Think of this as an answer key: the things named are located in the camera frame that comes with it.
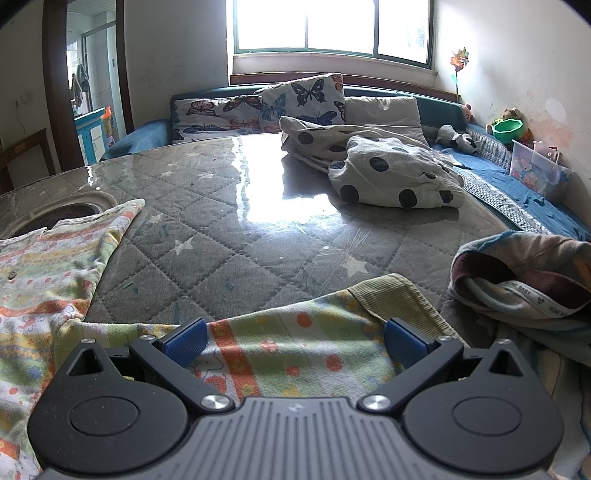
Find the colourful patterned baby garment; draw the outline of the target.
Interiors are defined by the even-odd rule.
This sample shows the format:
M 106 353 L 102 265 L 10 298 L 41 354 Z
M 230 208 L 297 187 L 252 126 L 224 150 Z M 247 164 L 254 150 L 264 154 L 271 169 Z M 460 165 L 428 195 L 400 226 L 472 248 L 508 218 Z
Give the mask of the colourful patterned baby garment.
M 1 475 L 39 473 L 26 433 L 31 411 L 72 348 L 90 338 L 124 347 L 167 325 L 89 323 L 102 273 L 144 207 L 41 227 L 1 244 Z M 453 327 L 406 277 L 389 274 L 312 300 L 217 320 L 190 372 L 240 401 L 247 396 L 360 397 L 393 378 L 384 327 L 398 317 L 429 337 Z

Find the pile of mixed clothes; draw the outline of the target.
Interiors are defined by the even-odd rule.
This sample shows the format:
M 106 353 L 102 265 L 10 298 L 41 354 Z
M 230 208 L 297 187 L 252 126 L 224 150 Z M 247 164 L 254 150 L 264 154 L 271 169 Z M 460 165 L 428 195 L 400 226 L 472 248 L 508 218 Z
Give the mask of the pile of mixed clothes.
M 498 321 L 557 404 L 565 433 L 556 479 L 590 476 L 590 244 L 506 231 L 461 246 L 449 292 Z

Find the white polka dot garment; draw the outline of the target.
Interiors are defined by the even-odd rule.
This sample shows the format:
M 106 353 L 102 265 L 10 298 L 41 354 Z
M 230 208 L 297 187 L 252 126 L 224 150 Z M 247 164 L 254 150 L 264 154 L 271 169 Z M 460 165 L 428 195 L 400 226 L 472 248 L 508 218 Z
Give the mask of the white polka dot garment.
M 321 126 L 283 116 L 281 149 L 328 175 L 348 203 L 402 209 L 460 208 L 464 180 L 454 159 L 396 130 L 373 125 Z

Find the blue sofa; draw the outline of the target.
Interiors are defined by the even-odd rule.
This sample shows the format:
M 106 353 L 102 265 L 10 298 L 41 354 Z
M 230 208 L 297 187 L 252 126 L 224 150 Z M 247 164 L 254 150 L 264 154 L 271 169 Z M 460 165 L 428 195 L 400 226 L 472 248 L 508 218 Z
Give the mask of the blue sofa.
M 180 93 L 169 101 L 170 116 L 166 119 L 150 121 L 108 148 L 102 155 L 104 160 L 115 159 L 132 153 L 139 153 L 170 145 L 180 138 L 176 126 L 177 109 L 174 103 L 189 98 L 221 99 L 252 95 L 262 90 L 263 84 L 231 85 L 196 92 Z M 578 240 L 590 239 L 590 227 L 567 207 L 551 202 L 534 192 L 510 172 L 511 154 L 500 142 L 485 133 L 480 125 L 469 122 L 461 112 L 461 107 L 451 101 L 412 93 L 417 99 L 425 136 L 429 142 L 435 141 L 437 127 L 449 124 L 456 129 L 466 130 L 479 143 L 474 155 L 454 152 L 455 158 L 466 166 L 465 171 L 474 179 L 477 186 L 469 191 L 491 207 L 500 207 L 507 213 L 511 222 L 524 226 L 529 218 L 536 220 L 553 234 L 564 235 Z

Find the clear plastic storage box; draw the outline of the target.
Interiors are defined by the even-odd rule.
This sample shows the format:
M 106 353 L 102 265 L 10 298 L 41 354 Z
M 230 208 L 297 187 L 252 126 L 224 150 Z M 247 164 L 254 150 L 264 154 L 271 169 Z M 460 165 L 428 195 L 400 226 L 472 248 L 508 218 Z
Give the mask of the clear plastic storage box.
M 574 171 L 522 143 L 513 141 L 509 174 L 549 201 L 560 203 Z

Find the grey plush toy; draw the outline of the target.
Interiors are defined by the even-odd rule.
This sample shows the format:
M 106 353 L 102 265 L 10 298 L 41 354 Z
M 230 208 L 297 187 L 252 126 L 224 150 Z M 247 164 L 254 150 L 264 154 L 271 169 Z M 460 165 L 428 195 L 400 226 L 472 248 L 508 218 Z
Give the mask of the grey plush toy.
M 470 134 L 459 133 L 451 125 L 443 125 L 439 128 L 436 142 L 468 155 L 475 154 L 478 150 L 478 144 Z

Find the long butterfly print pillow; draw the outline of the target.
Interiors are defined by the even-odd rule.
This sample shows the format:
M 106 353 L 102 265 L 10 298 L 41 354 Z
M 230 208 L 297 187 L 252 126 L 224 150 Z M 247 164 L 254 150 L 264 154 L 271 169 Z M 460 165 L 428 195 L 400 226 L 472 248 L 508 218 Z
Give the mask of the long butterfly print pillow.
M 175 100 L 171 107 L 172 142 L 257 134 L 260 110 L 262 98 L 257 95 Z

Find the blue white small cabinet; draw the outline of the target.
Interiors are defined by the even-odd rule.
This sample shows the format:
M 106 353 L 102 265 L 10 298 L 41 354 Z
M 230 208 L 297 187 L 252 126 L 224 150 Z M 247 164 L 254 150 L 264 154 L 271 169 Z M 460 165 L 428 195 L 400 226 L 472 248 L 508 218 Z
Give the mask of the blue white small cabinet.
M 99 162 L 108 146 L 105 122 L 111 117 L 109 107 L 103 107 L 74 118 L 77 138 L 85 165 Z

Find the green plastic bowl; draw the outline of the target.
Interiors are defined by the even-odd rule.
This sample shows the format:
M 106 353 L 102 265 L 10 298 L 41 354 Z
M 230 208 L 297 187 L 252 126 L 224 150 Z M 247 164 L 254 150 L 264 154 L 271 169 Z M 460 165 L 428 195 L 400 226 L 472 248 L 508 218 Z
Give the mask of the green plastic bowl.
M 520 140 L 526 133 L 523 121 L 516 118 L 501 120 L 492 126 L 493 136 L 503 144 Z

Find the beige plain cushion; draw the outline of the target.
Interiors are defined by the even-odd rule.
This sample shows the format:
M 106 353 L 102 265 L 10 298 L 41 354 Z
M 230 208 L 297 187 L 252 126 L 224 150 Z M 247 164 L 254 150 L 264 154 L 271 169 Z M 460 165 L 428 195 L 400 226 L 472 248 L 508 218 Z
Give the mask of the beige plain cushion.
M 346 97 L 346 123 L 377 126 L 428 146 L 417 99 L 413 96 Z

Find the teddy bear toy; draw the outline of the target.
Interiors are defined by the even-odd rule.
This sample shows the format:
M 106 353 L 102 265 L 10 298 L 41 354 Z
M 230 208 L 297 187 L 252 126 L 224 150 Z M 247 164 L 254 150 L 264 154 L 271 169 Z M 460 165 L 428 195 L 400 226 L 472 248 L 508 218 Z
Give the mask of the teddy bear toy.
M 520 119 L 523 121 L 524 125 L 526 126 L 526 133 L 524 134 L 524 136 L 516 141 L 516 142 L 520 142 L 520 143 L 524 143 L 524 144 L 530 144 L 533 142 L 534 137 L 533 137 L 533 133 L 531 132 L 531 130 L 527 127 L 524 119 L 523 119 L 523 115 L 521 113 L 521 111 L 517 108 L 517 107 L 513 107 L 513 108 L 509 108 L 509 109 L 505 109 L 501 115 L 500 118 L 497 118 L 495 120 L 493 120 L 492 122 L 490 122 L 489 124 L 486 125 L 485 129 L 486 132 L 489 135 L 493 136 L 493 132 L 492 132 L 492 126 L 494 124 L 496 124 L 497 122 L 501 121 L 501 120 L 506 120 L 509 118 L 516 118 L 516 119 Z

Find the square butterfly print cushion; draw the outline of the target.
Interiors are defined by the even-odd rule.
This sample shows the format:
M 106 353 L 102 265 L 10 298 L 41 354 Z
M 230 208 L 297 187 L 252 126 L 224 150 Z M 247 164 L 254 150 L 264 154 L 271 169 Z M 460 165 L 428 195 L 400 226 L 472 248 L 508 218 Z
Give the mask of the square butterfly print cushion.
M 280 131 L 280 118 L 293 117 L 321 126 L 346 123 L 344 79 L 341 73 L 283 82 L 256 92 L 262 101 L 259 126 L 263 133 Z

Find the colourful pinwheel toy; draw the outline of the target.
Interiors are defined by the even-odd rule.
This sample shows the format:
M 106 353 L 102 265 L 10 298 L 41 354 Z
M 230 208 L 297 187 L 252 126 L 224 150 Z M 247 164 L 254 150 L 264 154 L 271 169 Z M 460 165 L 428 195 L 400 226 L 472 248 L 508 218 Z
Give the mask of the colourful pinwheel toy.
M 459 102 L 459 73 L 469 64 L 469 51 L 466 48 L 459 49 L 451 57 L 450 63 L 454 67 L 453 79 L 455 84 L 456 102 Z

